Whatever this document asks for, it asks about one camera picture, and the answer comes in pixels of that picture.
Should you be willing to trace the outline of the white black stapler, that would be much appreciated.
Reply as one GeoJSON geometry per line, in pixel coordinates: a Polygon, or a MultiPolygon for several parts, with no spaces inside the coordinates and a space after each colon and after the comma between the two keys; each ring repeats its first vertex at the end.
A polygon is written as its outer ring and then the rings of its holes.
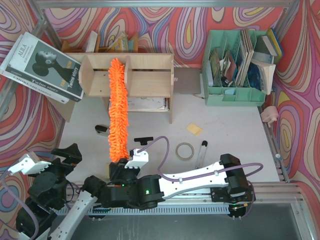
{"type": "Polygon", "coordinates": [[[99,136],[104,136],[104,137],[108,137],[109,136],[109,132],[110,132],[110,129],[108,126],[105,126],[105,125],[96,125],[94,127],[96,133],[99,135],[99,136]]]}

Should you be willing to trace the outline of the orange chenille duster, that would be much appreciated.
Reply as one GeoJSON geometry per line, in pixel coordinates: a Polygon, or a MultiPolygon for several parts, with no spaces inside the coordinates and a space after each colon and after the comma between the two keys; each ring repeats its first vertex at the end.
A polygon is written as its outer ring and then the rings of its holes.
{"type": "Polygon", "coordinates": [[[125,66],[115,58],[111,61],[109,73],[109,157],[113,163],[128,159],[128,91],[125,86],[125,66]]]}

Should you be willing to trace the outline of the clear tape roll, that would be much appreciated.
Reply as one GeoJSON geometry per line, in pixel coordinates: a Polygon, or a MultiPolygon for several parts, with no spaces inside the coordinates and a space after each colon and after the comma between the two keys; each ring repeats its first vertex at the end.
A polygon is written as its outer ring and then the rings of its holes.
{"type": "Polygon", "coordinates": [[[190,160],[194,156],[194,147],[188,142],[181,142],[175,148],[176,156],[181,160],[190,160]]]}

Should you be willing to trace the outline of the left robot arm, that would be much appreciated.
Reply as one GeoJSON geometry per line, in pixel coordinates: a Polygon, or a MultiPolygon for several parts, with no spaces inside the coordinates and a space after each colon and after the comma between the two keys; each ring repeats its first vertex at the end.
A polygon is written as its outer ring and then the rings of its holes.
{"type": "Polygon", "coordinates": [[[98,200],[100,188],[104,185],[95,176],[88,177],[64,222],[50,232],[57,217],[55,211],[67,203],[67,186],[70,184],[67,175],[82,161],[76,143],[67,148],[55,148],[52,154],[57,155],[55,160],[43,161],[35,153],[28,153],[15,166],[19,172],[34,178],[27,191],[29,197],[22,203],[16,218],[18,231],[32,240],[69,240],[89,208],[98,200]]]}

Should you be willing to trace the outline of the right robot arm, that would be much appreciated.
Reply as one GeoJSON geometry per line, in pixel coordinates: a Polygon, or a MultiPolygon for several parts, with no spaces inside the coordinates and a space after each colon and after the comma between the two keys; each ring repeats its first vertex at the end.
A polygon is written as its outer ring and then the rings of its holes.
{"type": "Polygon", "coordinates": [[[148,210],[174,196],[199,189],[211,189],[213,201],[238,203],[249,200],[252,187],[240,160],[222,154],[220,160],[177,174],[146,175],[133,183],[105,186],[98,198],[105,208],[148,210]]]}

